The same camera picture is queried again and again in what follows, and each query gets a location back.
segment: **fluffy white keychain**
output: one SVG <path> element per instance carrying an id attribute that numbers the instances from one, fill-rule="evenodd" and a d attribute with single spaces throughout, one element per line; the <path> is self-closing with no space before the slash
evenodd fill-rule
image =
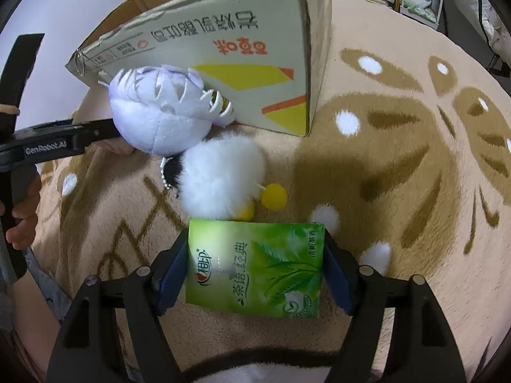
<path id="1" fill-rule="evenodd" d="M 213 125 L 234 121 L 234 109 L 199 74 L 173 66 L 121 70 L 108 86 L 113 121 L 133 147 L 162 159 L 191 217 L 238 218 L 261 193 L 265 161 L 248 137 L 203 141 Z"/>

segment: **plush doll head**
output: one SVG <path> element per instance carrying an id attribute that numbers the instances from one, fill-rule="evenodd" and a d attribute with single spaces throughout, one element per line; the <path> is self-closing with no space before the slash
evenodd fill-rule
<path id="1" fill-rule="evenodd" d="M 171 157 L 200 143 L 213 124 L 234 121 L 230 102 L 199 74 L 173 66 L 121 70 L 108 89 L 113 121 L 133 147 Z"/>

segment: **white fabric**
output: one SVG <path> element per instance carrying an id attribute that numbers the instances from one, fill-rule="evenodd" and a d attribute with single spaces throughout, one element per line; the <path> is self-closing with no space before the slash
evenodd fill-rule
<path id="1" fill-rule="evenodd" d="M 466 19 L 476 29 L 477 33 L 486 41 L 484 32 L 479 24 L 478 0 L 454 0 L 454 3 Z M 492 50 L 502 60 L 511 65 L 511 35 L 500 20 L 499 15 L 488 0 L 482 0 L 482 24 Z"/>
<path id="2" fill-rule="evenodd" d="M 227 133 L 201 142 L 181 164 L 179 200 L 190 217 L 229 220 L 261 194 L 266 163 L 249 137 Z"/>
<path id="3" fill-rule="evenodd" d="M 330 367 L 300 368 L 284 364 L 249 364 L 220 371 L 196 380 L 196 383 L 321 383 Z"/>
<path id="4" fill-rule="evenodd" d="M 171 157 L 200 143 L 211 126 L 234 121 L 231 103 L 204 91 L 199 74 L 173 66 L 121 70 L 108 89 L 113 122 L 133 147 Z"/>

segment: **rubber band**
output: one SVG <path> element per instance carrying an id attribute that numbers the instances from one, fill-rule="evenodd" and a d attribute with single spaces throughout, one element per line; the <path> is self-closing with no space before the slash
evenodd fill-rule
<path id="1" fill-rule="evenodd" d="M 0 103 L 0 112 L 9 115 L 19 115 L 19 108 L 14 105 L 6 105 L 5 103 Z"/>

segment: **white dot on rug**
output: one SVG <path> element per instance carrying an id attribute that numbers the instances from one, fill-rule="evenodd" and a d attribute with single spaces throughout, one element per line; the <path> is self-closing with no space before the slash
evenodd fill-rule
<path id="1" fill-rule="evenodd" d="M 437 63 L 436 68 L 439 70 L 439 72 L 442 75 L 447 75 L 449 73 L 448 67 L 446 65 L 444 65 L 443 63 Z"/>
<path id="2" fill-rule="evenodd" d="M 324 225 L 326 230 L 333 235 L 339 227 L 339 213 L 331 204 L 319 204 L 312 211 L 309 222 Z"/>
<path id="3" fill-rule="evenodd" d="M 360 130 L 360 120 L 350 111 L 338 112 L 335 116 L 335 123 L 339 132 L 347 137 L 357 134 Z"/>
<path id="4" fill-rule="evenodd" d="M 479 98 L 478 99 L 479 101 L 479 104 L 482 106 L 482 108 L 485 110 L 485 111 L 489 111 L 490 109 L 488 108 L 488 104 L 486 103 L 486 101 L 484 99 L 481 99 Z"/>
<path id="5" fill-rule="evenodd" d="M 358 64 L 362 69 L 371 75 L 379 75 L 383 70 L 380 62 L 370 56 L 359 57 Z"/>
<path id="6" fill-rule="evenodd" d="M 360 265 L 369 265 L 373 267 L 380 275 L 387 274 L 390 266 L 390 256 L 392 248 L 387 242 L 376 242 L 369 249 L 362 252 L 358 263 Z"/>
<path id="7" fill-rule="evenodd" d="M 62 183 L 62 196 L 66 196 L 71 194 L 71 192 L 75 189 L 76 183 L 78 182 L 78 177 L 73 172 L 70 172 Z"/>

